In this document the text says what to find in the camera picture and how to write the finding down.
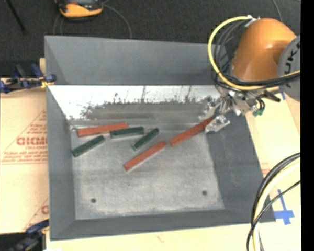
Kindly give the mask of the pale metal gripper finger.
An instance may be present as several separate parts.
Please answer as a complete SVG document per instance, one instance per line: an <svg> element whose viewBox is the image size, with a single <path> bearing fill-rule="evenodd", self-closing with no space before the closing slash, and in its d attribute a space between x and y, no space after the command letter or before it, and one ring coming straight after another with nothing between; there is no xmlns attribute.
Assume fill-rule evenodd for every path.
<svg viewBox="0 0 314 251"><path fill-rule="evenodd" d="M206 120L212 117L220 105L221 105L220 98L218 99L208 98L206 106L203 109L203 113L199 116L199 120Z"/></svg>
<svg viewBox="0 0 314 251"><path fill-rule="evenodd" d="M216 133L230 124L224 115L218 115L214 117L204 128L205 133Z"/></svg>

